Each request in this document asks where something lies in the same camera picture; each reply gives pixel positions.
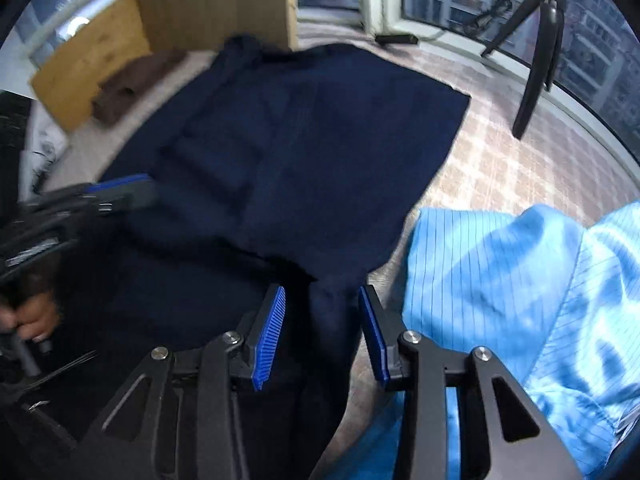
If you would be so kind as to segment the person's left hand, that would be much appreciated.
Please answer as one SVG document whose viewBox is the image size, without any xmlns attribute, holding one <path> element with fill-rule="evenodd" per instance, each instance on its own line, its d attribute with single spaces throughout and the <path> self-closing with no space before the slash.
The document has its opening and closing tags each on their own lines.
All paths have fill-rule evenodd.
<svg viewBox="0 0 640 480">
<path fill-rule="evenodd" d="M 53 292 L 31 296 L 16 309 L 1 303 L 2 330 L 16 330 L 23 340 L 40 342 L 47 339 L 60 324 L 60 319 Z"/>
</svg>

